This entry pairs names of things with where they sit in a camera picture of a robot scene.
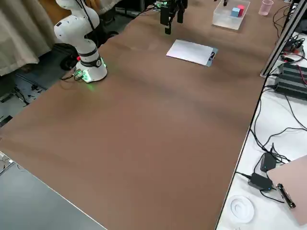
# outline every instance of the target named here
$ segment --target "black electronic device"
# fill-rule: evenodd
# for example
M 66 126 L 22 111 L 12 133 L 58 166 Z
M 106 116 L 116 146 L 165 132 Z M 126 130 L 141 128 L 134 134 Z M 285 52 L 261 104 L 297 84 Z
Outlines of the black electronic device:
M 170 0 L 161 5 L 160 23 L 166 26 L 166 34 L 170 35 L 172 33 L 172 23 L 176 13 L 177 22 L 183 23 L 183 14 L 187 7 L 188 0 Z
M 272 189 L 273 182 L 264 176 L 257 173 L 253 173 L 248 180 L 248 184 L 254 188 L 257 188 L 263 192 L 269 192 Z
M 307 68 L 284 63 L 279 67 L 279 72 L 275 79 L 275 91 L 307 100 Z
M 261 159 L 260 170 L 266 173 L 268 170 L 274 169 L 276 167 L 276 159 L 272 154 L 266 152 L 263 154 Z

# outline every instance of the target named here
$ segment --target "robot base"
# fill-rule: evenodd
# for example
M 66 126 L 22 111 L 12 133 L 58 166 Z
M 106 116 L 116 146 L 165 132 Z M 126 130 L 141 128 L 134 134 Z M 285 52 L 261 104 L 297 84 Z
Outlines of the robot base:
M 107 70 L 104 62 L 102 61 L 102 64 L 100 67 L 86 67 L 81 64 L 79 61 L 76 65 L 76 74 L 80 74 L 83 81 L 86 83 L 90 83 L 93 81 L 99 81 L 106 77 Z

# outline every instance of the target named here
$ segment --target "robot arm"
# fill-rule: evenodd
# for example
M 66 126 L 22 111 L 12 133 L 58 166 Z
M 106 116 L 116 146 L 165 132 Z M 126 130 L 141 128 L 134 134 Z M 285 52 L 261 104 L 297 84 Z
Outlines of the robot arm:
M 187 7 L 188 0 L 170 0 L 165 4 L 161 4 L 160 23 L 166 26 L 166 34 L 170 35 L 172 33 L 172 22 L 177 12 L 177 22 L 183 23 L 183 14 Z
M 224 6 L 227 6 L 228 0 L 223 0 L 223 1 L 224 1 Z
M 106 67 L 98 53 L 96 44 L 87 38 L 88 33 L 100 23 L 98 14 L 87 7 L 83 0 L 56 0 L 57 4 L 71 11 L 71 15 L 54 26 L 59 40 L 74 46 L 80 56 L 75 74 L 86 82 L 98 81 L 106 76 Z

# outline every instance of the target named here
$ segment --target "power adapter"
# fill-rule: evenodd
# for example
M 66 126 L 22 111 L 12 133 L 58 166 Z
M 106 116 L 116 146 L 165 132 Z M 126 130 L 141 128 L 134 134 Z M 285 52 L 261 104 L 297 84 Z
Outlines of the power adapter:
M 268 192 L 272 189 L 273 182 L 264 176 L 253 173 L 248 180 L 248 184 L 258 190 Z
M 268 170 L 274 169 L 275 167 L 276 159 L 272 154 L 266 152 L 261 159 L 260 170 L 266 173 Z

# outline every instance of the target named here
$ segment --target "clear plastic container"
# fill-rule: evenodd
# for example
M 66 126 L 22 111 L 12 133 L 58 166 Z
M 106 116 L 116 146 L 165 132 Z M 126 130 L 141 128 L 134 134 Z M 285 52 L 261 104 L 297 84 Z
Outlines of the clear plastic container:
M 272 0 L 263 0 L 258 14 L 267 16 L 273 4 Z
M 213 13 L 212 24 L 233 30 L 238 30 L 246 12 L 248 11 L 249 4 L 250 2 L 245 0 L 230 0 L 227 6 L 224 6 L 224 1 L 221 1 Z M 245 7 L 243 15 L 241 17 L 231 16 L 232 9 L 234 7 L 238 7 L 238 5 L 243 5 Z

